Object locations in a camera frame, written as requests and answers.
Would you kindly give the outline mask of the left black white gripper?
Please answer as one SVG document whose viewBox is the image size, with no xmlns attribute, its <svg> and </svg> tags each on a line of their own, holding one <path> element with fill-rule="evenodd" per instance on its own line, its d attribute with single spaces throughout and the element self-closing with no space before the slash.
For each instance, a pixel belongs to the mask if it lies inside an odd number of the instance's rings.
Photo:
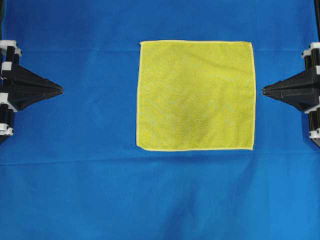
<svg viewBox="0 0 320 240">
<path fill-rule="evenodd" d="M 0 135 L 12 136 L 17 111 L 23 111 L 30 105 L 62 95 L 63 87 L 20 66 L 18 63 L 22 51 L 16 40 L 1 40 L 0 56 L 5 57 L 0 66 Z M 9 78 L 2 76 L 2 73 L 8 72 Z M 54 91 L 9 93 L 6 87 L 12 87 L 13 82 L 21 86 L 50 88 Z"/>
</svg>

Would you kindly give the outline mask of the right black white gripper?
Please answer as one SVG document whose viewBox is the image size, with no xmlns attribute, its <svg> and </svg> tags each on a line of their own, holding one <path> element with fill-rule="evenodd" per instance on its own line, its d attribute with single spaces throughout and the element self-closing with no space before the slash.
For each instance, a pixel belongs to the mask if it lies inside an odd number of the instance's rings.
<svg viewBox="0 0 320 240">
<path fill-rule="evenodd" d="M 309 138 L 320 137 L 320 43 L 312 42 L 302 53 L 305 62 L 305 71 L 302 71 L 285 80 L 267 85 L 262 89 L 266 97 L 281 101 L 295 107 L 298 111 L 308 115 Z M 315 94 L 289 95 L 283 91 L 313 88 Z"/>
</svg>

